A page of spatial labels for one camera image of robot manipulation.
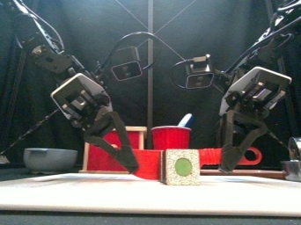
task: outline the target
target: red box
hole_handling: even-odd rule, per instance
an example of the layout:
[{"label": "red box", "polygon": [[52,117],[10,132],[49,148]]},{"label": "red box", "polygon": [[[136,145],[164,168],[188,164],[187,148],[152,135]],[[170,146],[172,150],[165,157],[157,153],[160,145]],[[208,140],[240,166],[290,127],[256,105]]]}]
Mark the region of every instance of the red box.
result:
[{"label": "red box", "polygon": [[[125,127],[129,137],[131,147],[133,149],[144,149],[145,127]],[[119,148],[121,143],[116,131],[112,130],[103,139]],[[83,155],[83,172],[116,172],[127,173],[127,170],[117,163],[117,161],[109,156],[109,154],[99,147],[84,143],[84,155]]]}]

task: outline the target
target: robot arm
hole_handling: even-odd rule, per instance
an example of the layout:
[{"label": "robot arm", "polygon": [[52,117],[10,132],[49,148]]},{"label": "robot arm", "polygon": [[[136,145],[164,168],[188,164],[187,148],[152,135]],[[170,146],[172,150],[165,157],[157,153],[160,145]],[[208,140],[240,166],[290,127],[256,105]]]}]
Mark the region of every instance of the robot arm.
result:
[{"label": "robot arm", "polygon": [[[100,82],[92,79],[91,73],[84,70],[76,58],[62,54],[58,34],[54,32],[58,38],[54,40],[38,23],[42,20],[21,0],[2,0],[0,4],[12,19],[20,48],[41,68],[53,72],[53,79],[60,87],[53,91],[52,99],[65,118],[75,127],[83,129],[84,141],[104,149],[128,172],[133,172],[137,162],[128,135],[120,117],[112,111],[111,99]],[[103,139],[113,128],[121,140],[121,149],[115,149]]]},{"label": "robot arm", "polygon": [[[53,72],[56,82],[62,83],[76,73],[84,73],[91,77],[77,59],[62,54],[60,35],[24,3],[20,0],[2,0],[2,6],[13,23],[20,48],[32,57],[34,64]],[[57,40],[44,30],[40,22],[53,31]]]}]

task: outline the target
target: black curtain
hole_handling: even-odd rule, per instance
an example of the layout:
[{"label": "black curtain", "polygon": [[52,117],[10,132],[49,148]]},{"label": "black curtain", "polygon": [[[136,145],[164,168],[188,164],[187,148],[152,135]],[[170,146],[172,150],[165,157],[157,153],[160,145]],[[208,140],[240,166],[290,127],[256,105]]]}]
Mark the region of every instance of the black curtain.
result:
[{"label": "black curtain", "polygon": [[[24,3],[36,7],[36,13],[61,35],[65,53],[75,55],[89,71],[95,70],[96,62],[104,60],[125,34],[147,32],[148,29],[147,0],[26,0]],[[56,83],[53,75],[37,68],[28,56],[20,59],[21,50],[14,42],[12,22],[2,8],[0,16],[0,128],[4,149],[56,109],[49,97]],[[214,148],[223,93],[212,86],[199,91],[179,89],[171,84],[170,68],[182,59],[210,54],[214,67],[227,69],[267,29],[264,1],[153,0],[152,24],[153,33],[167,44],[161,45],[160,57],[152,68],[152,124],[176,125],[183,115],[192,113],[190,147]],[[147,43],[143,40],[132,42],[137,43],[141,43],[140,58],[145,64]],[[153,46],[153,54],[157,51],[157,46]],[[145,73],[124,82],[117,82],[111,76],[105,84],[113,110],[120,114],[125,126],[147,126],[147,82]],[[283,142],[291,135],[286,123],[286,106],[281,104],[267,117],[267,125]],[[263,153],[259,168],[275,167],[286,159],[286,149],[269,136],[260,137],[254,145]],[[9,160],[22,163],[24,148],[30,147],[76,149],[80,152],[77,163],[83,162],[83,132],[71,126],[61,113],[56,113],[6,152]]]}]

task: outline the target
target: bowl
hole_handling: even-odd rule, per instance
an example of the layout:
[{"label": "bowl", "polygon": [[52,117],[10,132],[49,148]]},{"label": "bowl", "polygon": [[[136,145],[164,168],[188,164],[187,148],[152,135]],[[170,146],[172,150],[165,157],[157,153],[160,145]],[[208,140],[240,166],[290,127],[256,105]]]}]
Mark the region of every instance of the bowl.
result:
[{"label": "bowl", "polygon": [[282,161],[285,178],[290,181],[301,182],[301,161]]},{"label": "bowl", "polygon": [[77,151],[69,149],[24,149],[24,166],[32,173],[65,172],[73,167],[76,158]]}]

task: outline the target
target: red plastic cup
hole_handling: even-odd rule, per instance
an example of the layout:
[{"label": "red plastic cup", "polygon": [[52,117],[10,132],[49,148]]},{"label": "red plastic cup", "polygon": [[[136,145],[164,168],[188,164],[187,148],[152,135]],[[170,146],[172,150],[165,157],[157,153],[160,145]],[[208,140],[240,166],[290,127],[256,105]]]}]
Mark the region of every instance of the red plastic cup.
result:
[{"label": "red plastic cup", "polygon": [[190,132],[187,127],[160,126],[151,129],[153,149],[188,149]]}]

